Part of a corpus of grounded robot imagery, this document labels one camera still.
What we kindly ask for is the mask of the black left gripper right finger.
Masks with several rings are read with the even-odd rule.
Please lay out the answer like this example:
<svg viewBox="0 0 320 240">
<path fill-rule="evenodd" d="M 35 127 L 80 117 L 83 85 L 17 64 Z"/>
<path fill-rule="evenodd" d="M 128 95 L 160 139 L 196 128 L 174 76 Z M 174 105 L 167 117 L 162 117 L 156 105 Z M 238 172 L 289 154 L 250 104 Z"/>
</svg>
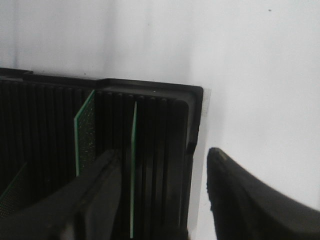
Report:
<svg viewBox="0 0 320 240">
<path fill-rule="evenodd" d="M 218 147 L 207 156 L 207 192 L 219 240 L 318 240 L 320 213 L 266 185 Z"/>
</svg>

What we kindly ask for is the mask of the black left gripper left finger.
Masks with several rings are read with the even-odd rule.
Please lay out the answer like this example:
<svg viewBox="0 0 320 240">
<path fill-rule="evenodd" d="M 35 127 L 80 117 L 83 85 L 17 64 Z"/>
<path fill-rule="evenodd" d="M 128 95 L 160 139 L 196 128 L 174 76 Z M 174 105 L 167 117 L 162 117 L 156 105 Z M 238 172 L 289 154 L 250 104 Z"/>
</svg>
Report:
<svg viewBox="0 0 320 240">
<path fill-rule="evenodd" d="M 0 221 L 2 240 L 109 240 L 122 189 L 121 157 L 107 150 L 60 190 Z"/>
</svg>

